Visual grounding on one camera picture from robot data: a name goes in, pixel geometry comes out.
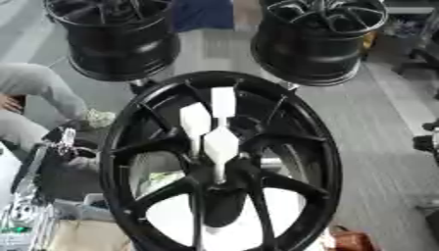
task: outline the bag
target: bag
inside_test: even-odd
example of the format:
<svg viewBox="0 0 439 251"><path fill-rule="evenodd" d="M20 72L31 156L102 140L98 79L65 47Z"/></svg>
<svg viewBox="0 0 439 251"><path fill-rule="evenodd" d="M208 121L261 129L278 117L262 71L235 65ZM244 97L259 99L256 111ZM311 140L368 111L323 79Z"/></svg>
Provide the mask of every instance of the bag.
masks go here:
<svg viewBox="0 0 439 251"><path fill-rule="evenodd" d="M327 251L379 251L373 247L370 238L364 232L335 226L331 234L335 238L335 248L328 248Z"/></svg>

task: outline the rim lip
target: rim lip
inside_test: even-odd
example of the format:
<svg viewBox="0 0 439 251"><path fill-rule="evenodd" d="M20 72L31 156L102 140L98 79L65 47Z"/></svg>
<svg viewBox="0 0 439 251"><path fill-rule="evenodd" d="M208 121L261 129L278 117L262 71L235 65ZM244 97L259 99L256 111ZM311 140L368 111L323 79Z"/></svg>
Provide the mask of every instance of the rim lip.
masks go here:
<svg viewBox="0 0 439 251"><path fill-rule="evenodd" d="M362 30L344 31L344 32L331 30L330 34L331 35L341 35L341 36L361 36L361 35L367 34L367 33L371 32L371 31L374 31L375 29L378 29L381 26L383 26L386 23L386 21L388 19L388 16L389 16L389 14L387 12L387 9L385 8L384 4L381 3L379 0L367 0L367 1L371 2L374 5L376 5L378 7L376 11L379 11L379 12L382 13L382 17L381 17L381 20L379 22L377 22L374 26L371 26L371 27L368 27L368 28L364 28ZM281 17L276 15L274 12L272 12L269 9L269 5L266 4L265 0L261 0L261 3L262 3L262 7L263 7L263 12L264 12L265 15L268 14L271 18L274 18L277 21L283 23L284 25L289 25L291 27L294 27L294 25L295 25L297 20L302 19L305 16L309 16L309 15L318 13L318 12L315 12L315 11L310 11L308 13L305 13L305 14L297 17L296 19L293 20L293 22L287 22L286 20L282 19ZM328 36L327 32L324 33L323 35L312 34L312 33L309 33L309 32L304 32L304 34L309 35L309 36L316 36L316 37L319 37L319 36L326 37L326 36Z"/></svg>
<svg viewBox="0 0 439 251"><path fill-rule="evenodd" d="M73 21L70 21L68 19L62 18L60 16L58 16L50 7L50 0L44 0L44 9L47 11L47 14L57 20L58 22L60 22L63 25L73 25L73 26L80 26L80 27L92 27L92 28L118 28L118 27L126 27L126 26L133 26L133 25L145 25L145 26L149 26L149 25L154 25L155 23L159 22L160 20L163 20L165 18L165 15L167 14L167 12L169 12L173 5L174 5L174 0L169 0L169 4L167 5L167 7L163 10L160 10L158 13L149 16L148 18L141 20L141 21L136 21L133 23L128 23L128 24L109 24L109 25L105 25L105 24L80 24L80 23L75 23Z"/></svg>
<svg viewBox="0 0 439 251"><path fill-rule="evenodd" d="M104 195L109 203L110 211L112 212L115 219L117 220L118 225L130 236L131 240L133 240L136 244L139 244L140 247L149 246L149 248L154 248L154 250L165 251L165 249L163 248L166 245L163 245L163 241L160 238L158 238L157 233L150 234L149 236L144 234L144 232L142 232L136 226L136 224L131 219L128 218L128 216L123 212L120 200L117 197L118 191L116 189L113 189L115 187L113 186L114 182L112 177L113 177L115 166L113 163L113 158L111 158L111 150L114 148L116 141L119 140L119 137L122 134L121 126L126 124L126 121L129 119L130 115L132 115L132 113L135 111L136 104L138 104L142 100L145 100L145 98L147 97L158 95L160 92L184 84L184 82L187 79L206 77L206 76L227 77L228 75L231 75L235 78L245 78L250 82L270 84L271 86L269 88L272 88L273 92L285 93L286 95L291 97L295 102L297 102L296 104L299 106L298 108L302 110L299 112L301 112L304 117L308 117L310 122L316 124L316 127L314 127L313 129L316 130L318 134L324 135L326 137L326 143L324 144L323 158L326 164L333 171L333 173L328 172L326 178L327 180L332 180L332 183L328 183L326 185L327 186L326 190L330 194L331 198L328 200L328 203L326 204L327 205L326 209L318 219L313 231L310 234L308 234L307 237L305 237L304 239L297 241L296 243L292 243L293 246L289 247L289 250L303 250L308 245L310 245L313 241L315 241L318 238L321 232L327 227L327 224L330 222L332 216L335 214L340 200L341 186L342 186L342 167L341 167L340 155L338 153L337 146L329 130L327 129L323 121L318 117L316 112L310 106L308 106L301 98L297 97L296 95L292 95L290 92L288 92L280 85L277 85L266 79L252 75L233 73L233 72L199 72L199 73L192 73L186 75L179 75L167 79L161 82L160 84L147 88L147 90L145 90L142 94L132 99L129 102L129 104L122 110L120 115L117 117L115 123L110 128L110 131L107 134L102 150L100 178L101 178L101 185L104 190ZM185 248L183 250L188 250L190 248L187 246L182 246L182 247Z"/></svg>
<svg viewBox="0 0 439 251"><path fill-rule="evenodd" d="M148 76L156 75L159 72L170 67L175 62L175 60L178 57L180 50L181 50L181 40L180 40L179 36L176 34L173 34L169 39L172 40L172 42L171 42L171 43L173 43L173 48L172 48L173 50L172 51L174 53L172 53L172 55L167 60L157 60L157 61L153 62L156 64L155 64L154 68L151 68L151 69L153 69L152 71L150 69L148 69L148 70L142 71L141 73L136 73L136 74L121 74L121 75L100 74L100 73L86 70L86 69L80 67L76 63L76 61L73 59L72 52L70 53L68 59L69 59L69 63L72 66L72 68L75 71L77 71L78 73L80 73L81 75L84 75L86 77L91 77L93 79L100 80L100 81L126 83L127 81L133 81L133 80L145 78Z"/></svg>
<svg viewBox="0 0 439 251"><path fill-rule="evenodd" d="M306 86L327 87L327 86L333 86L333 85L344 83L354 78L357 75L358 71L360 70L360 66L362 64L362 60L359 57L354 67L350 71L344 73L343 75L339 75L337 77L331 77L327 79L303 78L279 70L275 66L265 62L264 59L261 57L261 53L259 53L257 47L258 47L258 35L255 35L251 41L251 53L255 62L258 65L260 65L263 70L283 80L297 83L300 85L306 85Z"/></svg>

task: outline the black wheel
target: black wheel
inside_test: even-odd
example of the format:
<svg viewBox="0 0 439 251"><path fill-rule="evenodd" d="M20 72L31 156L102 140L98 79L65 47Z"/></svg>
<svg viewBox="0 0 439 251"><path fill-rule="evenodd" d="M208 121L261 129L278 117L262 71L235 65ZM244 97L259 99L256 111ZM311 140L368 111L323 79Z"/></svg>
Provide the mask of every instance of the black wheel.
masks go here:
<svg viewBox="0 0 439 251"><path fill-rule="evenodd" d="M194 102L212 111L210 89L220 86L233 86L237 94L237 114L230 129L240 138L241 154L227 164L227 182L217 185L206 156L188 157L190 142L179 126L178 111ZM138 195L130 187L132 162L157 152L174 156L184 176ZM266 156L277 156L288 174L264 168ZM150 170L155 165L141 166ZM262 244L244 250L304 250L327 227L342 185L337 147L313 109L278 84L229 72L180 75L147 87L112 125L100 175L110 210L137 250L203 250L203 226L228 226L241 214L246 198L260 220ZM298 219L279 234L268 215L266 188L295 191L306 201ZM181 194L188 196L193 216L190 244L175 241L146 216L155 204Z"/></svg>

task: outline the person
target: person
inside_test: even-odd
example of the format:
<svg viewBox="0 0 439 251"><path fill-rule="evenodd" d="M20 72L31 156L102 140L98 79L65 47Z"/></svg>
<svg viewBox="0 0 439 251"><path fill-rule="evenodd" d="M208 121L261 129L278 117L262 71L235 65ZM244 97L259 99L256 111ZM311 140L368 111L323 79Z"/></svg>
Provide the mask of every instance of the person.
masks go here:
<svg viewBox="0 0 439 251"><path fill-rule="evenodd" d="M87 107L63 79L51 69L34 64L0 64L0 139L30 151L49 130L21 114L23 107L13 98L35 95L44 98L80 129L109 126L116 115Z"/></svg>

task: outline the white shoe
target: white shoe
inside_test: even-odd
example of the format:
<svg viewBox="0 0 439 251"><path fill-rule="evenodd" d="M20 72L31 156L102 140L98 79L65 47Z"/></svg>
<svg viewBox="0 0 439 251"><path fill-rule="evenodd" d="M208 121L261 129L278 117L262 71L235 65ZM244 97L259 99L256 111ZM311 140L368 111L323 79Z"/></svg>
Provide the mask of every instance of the white shoe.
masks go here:
<svg viewBox="0 0 439 251"><path fill-rule="evenodd" d="M98 129L111 125L116 118L115 113L100 112L95 109L89 109L83 120L81 129Z"/></svg>

